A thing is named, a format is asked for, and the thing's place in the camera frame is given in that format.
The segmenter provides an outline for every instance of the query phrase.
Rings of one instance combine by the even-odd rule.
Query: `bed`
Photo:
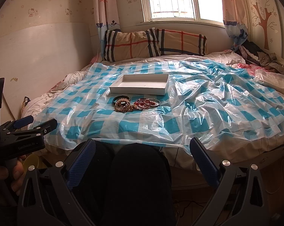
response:
[[[67,75],[28,102],[22,116],[34,116],[28,128],[51,118],[59,123],[45,136],[46,149],[39,155],[68,155],[87,138],[110,143],[116,151],[138,142],[156,146],[173,167],[196,170],[188,146],[192,137],[198,137],[207,149],[233,163],[265,162],[267,152],[276,156],[284,152],[277,149],[284,147],[284,77],[260,69],[253,76],[239,64],[244,65],[244,59],[231,50],[102,61]],[[111,94],[109,86],[122,74],[149,72],[170,75],[167,94],[156,96],[161,106],[114,112],[112,99],[118,94]],[[132,101],[153,98],[128,96]]]

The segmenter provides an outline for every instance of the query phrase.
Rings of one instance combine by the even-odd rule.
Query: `silver screw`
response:
[[[28,171],[33,171],[35,169],[35,166],[31,165],[28,167]]]
[[[222,164],[225,166],[225,167],[228,167],[228,166],[230,166],[230,162],[228,161],[228,160],[223,160],[222,161]]]
[[[58,161],[55,166],[56,167],[62,167],[64,165],[64,163],[62,161]]]
[[[252,164],[252,165],[251,165],[251,168],[252,168],[253,170],[257,170],[257,169],[258,169],[258,166],[257,166],[256,164]]]

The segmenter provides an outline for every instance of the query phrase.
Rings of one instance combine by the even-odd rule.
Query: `black pants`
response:
[[[73,193],[96,225],[176,225],[168,161],[148,145],[126,145],[113,157],[96,143],[95,156]]]

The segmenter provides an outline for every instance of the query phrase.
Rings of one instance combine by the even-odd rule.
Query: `window frame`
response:
[[[154,22],[154,21],[189,21],[191,23],[196,22],[197,24],[211,24],[218,25],[219,27],[224,27],[224,23],[207,20],[200,18],[200,8],[198,5],[198,0],[192,0],[192,5],[194,9],[194,19],[192,18],[151,18],[150,4],[149,0],[141,0],[142,1],[142,10],[144,15],[144,22]]]

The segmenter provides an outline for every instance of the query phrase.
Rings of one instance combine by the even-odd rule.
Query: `white box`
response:
[[[123,75],[109,89],[111,93],[165,95],[168,77],[168,74]]]

